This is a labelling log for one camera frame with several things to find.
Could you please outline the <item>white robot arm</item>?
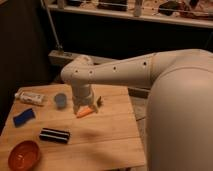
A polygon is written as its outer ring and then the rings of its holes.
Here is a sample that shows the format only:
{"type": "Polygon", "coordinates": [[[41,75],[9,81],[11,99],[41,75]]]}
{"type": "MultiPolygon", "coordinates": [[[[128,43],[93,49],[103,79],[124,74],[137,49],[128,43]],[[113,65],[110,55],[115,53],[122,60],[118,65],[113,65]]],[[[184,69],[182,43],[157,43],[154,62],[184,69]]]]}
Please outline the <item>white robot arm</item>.
{"type": "Polygon", "coordinates": [[[213,52],[172,50],[100,65],[81,55],[61,77],[75,108],[94,101],[93,84],[148,88],[149,171],[213,171],[213,52]]]}

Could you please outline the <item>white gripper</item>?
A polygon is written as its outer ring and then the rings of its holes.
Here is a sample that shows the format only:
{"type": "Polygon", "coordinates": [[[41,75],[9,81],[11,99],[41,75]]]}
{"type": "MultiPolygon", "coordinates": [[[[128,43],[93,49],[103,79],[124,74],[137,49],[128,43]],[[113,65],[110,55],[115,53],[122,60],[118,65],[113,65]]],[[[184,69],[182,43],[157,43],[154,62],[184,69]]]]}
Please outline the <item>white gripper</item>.
{"type": "Polygon", "coordinates": [[[95,104],[94,92],[90,84],[72,86],[73,111],[77,114],[82,106],[89,106],[98,111],[95,104]]]}

